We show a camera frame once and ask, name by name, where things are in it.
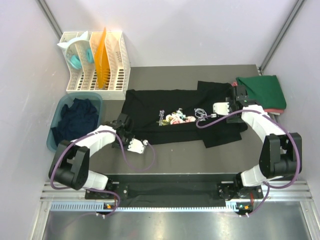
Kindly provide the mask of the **black t shirt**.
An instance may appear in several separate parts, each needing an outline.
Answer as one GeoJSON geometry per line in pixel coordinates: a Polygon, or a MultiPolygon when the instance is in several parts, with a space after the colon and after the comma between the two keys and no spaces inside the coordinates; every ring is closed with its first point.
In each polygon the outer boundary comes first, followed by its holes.
{"type": "Polygon", "coordinates": [[[213,104],[230,96],[229,83],[199,81],[196,90],[134,90],[126,92],[121,112],[133,120],[132,133],[152,145],[201,140],[206,148],[242,139],[246,123],[222,120],[212,126],[213,104]]]}

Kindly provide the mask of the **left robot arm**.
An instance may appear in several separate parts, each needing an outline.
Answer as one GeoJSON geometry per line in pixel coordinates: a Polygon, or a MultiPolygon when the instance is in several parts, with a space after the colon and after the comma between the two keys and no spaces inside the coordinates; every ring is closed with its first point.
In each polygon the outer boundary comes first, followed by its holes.
{"type": "Polygon", "coordinates": [[[62,140],[56,149],[48,177],[55,190],[92,189],[102,198],[114,191],[108,177],[89,170],[90,158],[107,145],[124,150],[133,139],[133,120],[121,113],[114,121],[107,121],[94,131],[75,140],[62,140]]]}

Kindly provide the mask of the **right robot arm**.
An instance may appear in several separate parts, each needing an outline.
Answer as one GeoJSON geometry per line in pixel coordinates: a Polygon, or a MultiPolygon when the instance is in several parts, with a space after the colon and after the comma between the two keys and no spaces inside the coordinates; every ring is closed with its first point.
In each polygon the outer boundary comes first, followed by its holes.
{"type": "Polygon", "coordinates": [[[262,141],[258,164],[236,175],[234,194],[245,198],[261,184],[273,189],[291,186],[302,171],[302,137],[283,129],[256,100],[249,98],[243,85],[233,86],[226,100],[228,117],[245,122],[262,141]]]}

